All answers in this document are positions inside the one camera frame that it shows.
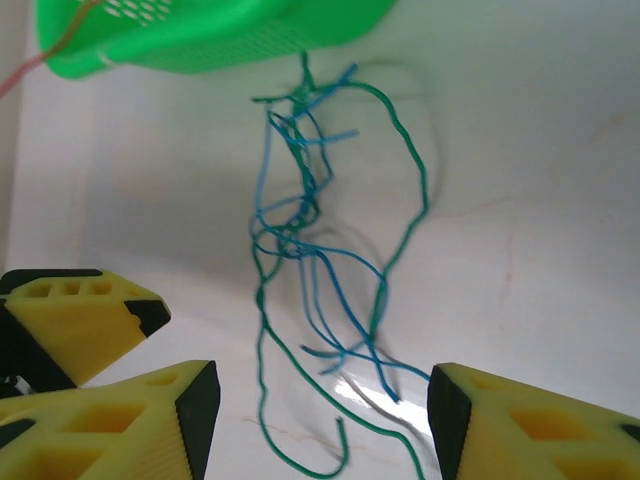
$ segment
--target green plastic basket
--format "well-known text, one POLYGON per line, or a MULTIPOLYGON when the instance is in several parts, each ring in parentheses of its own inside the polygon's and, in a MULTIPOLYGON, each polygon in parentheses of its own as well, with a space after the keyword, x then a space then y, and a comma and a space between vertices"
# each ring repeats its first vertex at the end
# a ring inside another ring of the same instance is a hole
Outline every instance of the green plastic basket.
MULTIPOLYGON (((49 60, 79 78, 120 63, 198 73, 338 45, 369 31, 394 0, 106 0, 49 60)), ((81 0, 38 0, 43 50, 81 0)))

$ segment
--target white surface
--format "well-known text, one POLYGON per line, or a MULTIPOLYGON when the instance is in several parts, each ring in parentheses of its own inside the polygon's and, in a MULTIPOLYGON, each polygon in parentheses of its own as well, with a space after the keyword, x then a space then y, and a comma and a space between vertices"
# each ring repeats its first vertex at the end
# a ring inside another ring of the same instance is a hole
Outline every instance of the white surface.
MULTIPOLYGON (((639 37, 636 0, 400 0, 368 38, 313 55, 323 80, 361 63, 431 169, 434 210, 392 278, 384 340, 395 357, 425 370, 456 361, 640 415, 639 37)), ((263 132, 248 99, 298 78, 287 58, 198 77, 123 67, 82 83, 40 70, 25 84, 9 266, 106 267, 165 296, 172 324, 97 381, 217 360, 212 479, 300 478, 255 424, 246 231, 263 132)), ((381 107, 343 100, 323 125, 362 136, 332 151, 339 180, 325 202, 339 234, 325 240, 365 236, 385 256, 417 206, 414 167, 381 107)), ((296 179, 276 158, 271 196, 296 179)), ((370 281, 349 275, 366 304, 370 281)), ((269 302, 294 348, 312 338, 297 289, 285 273, 269 302)), ((275 440, 332 469, 335 413, 267 350, 275 440)), ((390 407, 369 367, 348 372, 390 407)), ((425 385, 401 384, 396 413, 426 431, 425 385)), ((323 385, 378 421, 343 380, 323 385)), ((397 442, 347 430, 344 478, 413 477, 397 442)))
MULTIPOLYGON (((0 79, 7 77, 20 63, 26 45, 27 2, 9 0, 0 5, 0 79)), ((0 104, 0 268, 4 267, 9 211, 13 184, 13 167, 18 116, 20 112, 20 89, 17 88, 0 104)))

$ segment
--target tangled wires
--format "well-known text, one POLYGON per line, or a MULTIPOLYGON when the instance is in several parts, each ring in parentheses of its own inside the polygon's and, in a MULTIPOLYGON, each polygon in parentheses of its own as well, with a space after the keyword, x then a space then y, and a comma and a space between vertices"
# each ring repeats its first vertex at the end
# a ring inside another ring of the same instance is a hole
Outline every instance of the tangled wires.
POLYGON ((296 468, 298 471, 313 478, 333 478, 339 475, 349 460, 349 448, 344 429, 344 423, 341 418, 337 419, 338 434, 340 437, 342 457, 338 467, 329 473, 317 473, 307 469, 306 467, 287 457, 272 441, 264 421, 264 408, 268 397, 268 388, 264 382, 264 360, 263 360, 263 343, 265 336, 271 337, 278 347, 289 358, 295 369, 303 376, 303 378, 327 401, 336 407, 345 416, 351 418, 360 425, 381 435, 395 437, 405 444, 412 460, 415 464, 418 478, 424 478, 420 462, 417 454, 409 440, 402 434, 379 428, 347 410, 339 402, 333 399, 320 385, 300 366, 299 362, 284 344, 280 337, 275 333, 269 322, 266 310, 266 290, 269 283, 276 277, 280 271, 284 261, 297 262, 300 275, 302 299, 305 315, 313 331, 322 339, 332 351, 319 351, 306 346, 302 346, 302 350, 309 355, 318 358, 332 359, 334 363, 331 367, 323 370, 320 374, 326 375, 339 370, 349 357, 356 357, 370 361, 374 364, 380 384, 384 391, 394 401, 400 400, 400 395, 395 392, 389 385, 385 368, 399 368, 408 370, 425 380, 429 380, 429 376, 421 370, 410 365, 381 359, 381 354, 375 346, 376 334, 384 318, 384 313, 388 303, 389 288, 387 278, 395 265, 402 256, 415 228, 425 218, 429 211, 429 197, 427 190, 427 172, 418 152, 416 151, 409 133, 398 120, 395 109, 391 101, 378 89, 366 83, 351 80, 357 71, 354 64, 334 83, 318 86, 315 84, 308 65, 308 57, 306 54, 302 56, 303 79, 301 84, 291 94, 281 97, 265 97, 254 99, 255 102, 266 105, 266 132, 264 157, 262 167, 258 176, 258 182, 255 194, 255 215, 251 220, 250 233, 252 237, 252 254, 258 270, 260 283, 256 290, 255 300, 261 315, 261 328, 256 343, 256 353, 258 358, 258 383, 261 389, 261 398, 258 408, 258 420, 262 428, 263 434, 272 450, 286 463, 296 468), (348 131, 338 135, 325 136, 319 123, 313 115, 313 110, 321 103, 328 100, 338 90, 343 88, 352 88, 366 91, 378 98, 387 108, 391 122, 398 133, 404 139, 411 157, 418 168, 420 178, 420 189, 422 204, 419 212, 413 217, 402 239, 397 246, 390 260, 386 263, 382 271, 376 269, 370 262, 361 256, 348 250, 332 248, 313 244, 302 239, 302 232, 319 220, 322 211, 320 208, 318 197, 320 193, 334 179, 334 173, 328 160, 326 146, 330 143, 339 142, 357 135, 357 131, 348 131), (280 102, 289 102, 292 105, 291 114, 283 116, 276 113, 273 107, 280 102), (307 118, 310 120, 317 138, 306 138, 300 128, 298 122, 307 118), (298 195, 284 198, 271 205, 263 205, 263 193, 265 183, 268 176, 271 148, 273 141, 273 133, 278 133, 285 141, 289 152, 293 156, 296 166, 300 171, 302 180, 302 192, 298 195), (317 148, 320 153, 321 171, 318 172, 312 164, 312 149, 317 148), (292 214, 284 223, 272 225, 267 222, 265 215, 267 213, 295 206, 295 213, 292 214), (368 328, 365 328, 362 322, 357 318, 354 310, 351 308, 346 295, 343 292, 339 278, 329 258, 330 255, 338 255, 356 260, 377 278, 377 291, 374 298, 373 308, 368 319, 368 328), (275 257, 275 263, 269 269, 265 268, 262 259, 264 256, 275 257), (350 347, 345 347, 332 332, 329 322, 323 313, 322 305, 319 299, 319 281, 318 269, 324 268, 328 273, 329 279, 337 298, 342 305, 346 316, 354 329, 358 332, 361 340, 350 347))

